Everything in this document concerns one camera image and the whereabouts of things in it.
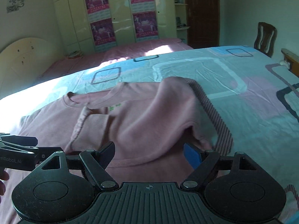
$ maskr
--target wooden bed frame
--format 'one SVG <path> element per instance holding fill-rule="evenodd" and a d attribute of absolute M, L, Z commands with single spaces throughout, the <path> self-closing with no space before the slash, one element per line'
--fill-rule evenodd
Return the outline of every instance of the wooden bed frame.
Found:
<path fill-rule="evenodd" d="M 39 38 L 20 39 L 0 53 L 0 99 L 29 88 L 63 50 Z"/>

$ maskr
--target sweatshirt neckline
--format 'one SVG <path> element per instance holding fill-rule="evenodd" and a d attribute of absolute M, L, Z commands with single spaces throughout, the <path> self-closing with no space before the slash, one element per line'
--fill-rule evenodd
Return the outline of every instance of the sweatshirt neckline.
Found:
<path fill-rule="evenodd" d="M 83 106 L 97 106 L 109 99 L 111 99 L 112 97 L 114 97 L 116 94 L 118 94 L 122 88 L 124 87 L 125 82 L 119 82 L 115 87 L 108 89 L 108 90 L 103 90 L 101 92 L 107 92 L 109 91 L 109 93 L 107 95 L 105 95 L 104 97 L 94 100 L 92 102 L 85 102 L 85 103 L 76 103 L 74 101 L 71 100 L 71 97 L 74 96 L 78 96 L 78 95 L 82 95 L 82 94 L 76 94 L 73 92 L 68 92 L 67 94 L 65 94 L 63 96 L 63 103 L 67 106 L 67 107 L 71 107 L 71 108 L 82 108 Z"/>

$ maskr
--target brown wooden door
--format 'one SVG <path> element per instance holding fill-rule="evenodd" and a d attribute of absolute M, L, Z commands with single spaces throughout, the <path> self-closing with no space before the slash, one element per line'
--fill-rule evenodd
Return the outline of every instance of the brown wooden door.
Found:
<path fill-rule="evenodd" d="M 219 45 L 219 0 L 186 0 L 188 44 L 194 49 Z"/>

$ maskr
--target pink patch on bed sheet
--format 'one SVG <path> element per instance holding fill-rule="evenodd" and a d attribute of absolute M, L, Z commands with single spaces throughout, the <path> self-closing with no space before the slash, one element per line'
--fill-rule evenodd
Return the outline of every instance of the pink patch on bed sheet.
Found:
<path fill-rule="evenodd" d="M 184 44 L 178 38 L 150 40 L 130 45 L 117 46 L 103 53 L 87 55 L 75 59 L 59 60 L 52 64 L 50 68 L 40 76 L 35 84 L 93 68 L 102 63 L 113 64 L 142 56 L 160 55 L 189 49 L 192 49 L 192 47 Z"/>
<path fill-rule="evenodd" d="M 284 105 L 277 99 L 278 89 L 261 77 L 242 78 L 247 84 L 245 93 L 239 94 L 263 120 L 279 116 L 286 111 Z"/>

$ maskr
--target finger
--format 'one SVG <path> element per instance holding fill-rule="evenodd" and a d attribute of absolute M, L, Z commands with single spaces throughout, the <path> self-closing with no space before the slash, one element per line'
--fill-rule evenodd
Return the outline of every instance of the finger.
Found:
<path fill-rule="evenodd" d="M 4 181 L 7 181 L 9 180 L 9 174 L 5 171 L 3 171 L 1 174 L 0 174 L 0 179 L 4 180 Z"/>
<path fill-rule="evenodd" d="M 0 181 L 0 195 L 4 195 L 6 191 L 5 184 Z"/>

